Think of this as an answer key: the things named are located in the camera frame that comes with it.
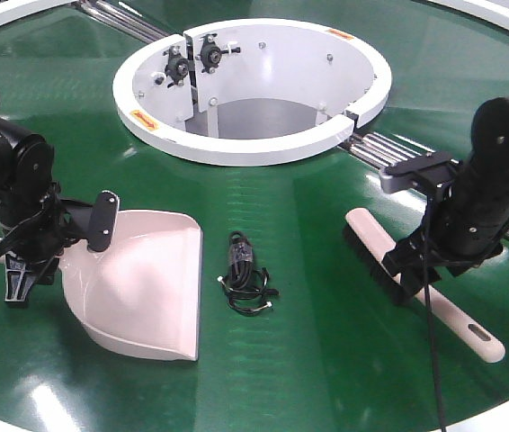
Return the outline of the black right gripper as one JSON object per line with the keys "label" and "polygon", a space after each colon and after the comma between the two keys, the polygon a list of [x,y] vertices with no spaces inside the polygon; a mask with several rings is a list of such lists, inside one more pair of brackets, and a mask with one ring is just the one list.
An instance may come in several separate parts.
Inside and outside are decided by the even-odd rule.
{"label": "black right gripper", "polygon": [[391,301],[396,305],[407,303],[424,287],[425,275],[429,284],[438,282],[438,267],[458,276],[500,255],[501,239],[508,230],[509,218],[500,226],[467,225],[450,216],[426,213],[421,225],[382,258],[382,266],[391,278]]}

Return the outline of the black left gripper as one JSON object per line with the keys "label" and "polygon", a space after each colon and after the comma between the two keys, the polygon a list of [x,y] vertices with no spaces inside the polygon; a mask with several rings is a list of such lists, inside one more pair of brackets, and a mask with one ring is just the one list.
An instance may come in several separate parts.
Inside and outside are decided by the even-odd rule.
{"label": "black left gripper", "polygon": [[12,227],[4,229],[0,259],[4,260],[8,307],[27,307],[36,284],[52,284],[59,256],[81,239],[93,252],[112,243],[120,198],[101,191],[94,204],[60,196],[59,183],[49,184],[38,208]]}

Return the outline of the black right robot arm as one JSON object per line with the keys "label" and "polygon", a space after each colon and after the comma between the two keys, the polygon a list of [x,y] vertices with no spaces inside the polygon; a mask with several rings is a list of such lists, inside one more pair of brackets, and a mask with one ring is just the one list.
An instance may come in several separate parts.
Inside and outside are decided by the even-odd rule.
{"label": "black right robot arm", "polygon": [[440,280],[499,255],[509,230],[509,96],[480,105],[471,124],[472,150],[459,164],[444,151],[399,161],[380,170],[387,194],[415,188],[427,198],[420,226],[382,259],[400,280],[389,290],[395,304]]}

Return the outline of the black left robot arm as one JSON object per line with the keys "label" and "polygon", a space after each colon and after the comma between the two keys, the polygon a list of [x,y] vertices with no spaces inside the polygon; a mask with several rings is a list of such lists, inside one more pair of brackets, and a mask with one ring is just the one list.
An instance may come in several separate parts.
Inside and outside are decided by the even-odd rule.
{"label": "black left robot arm", "polygon": [[39,134],[0,118],[0,261],[5,302],[24,307],[37,284],[52,284],[60,256],[83,240],[93,252],[112,243],[120,199],[61,196],[52,177],[54,148]]}

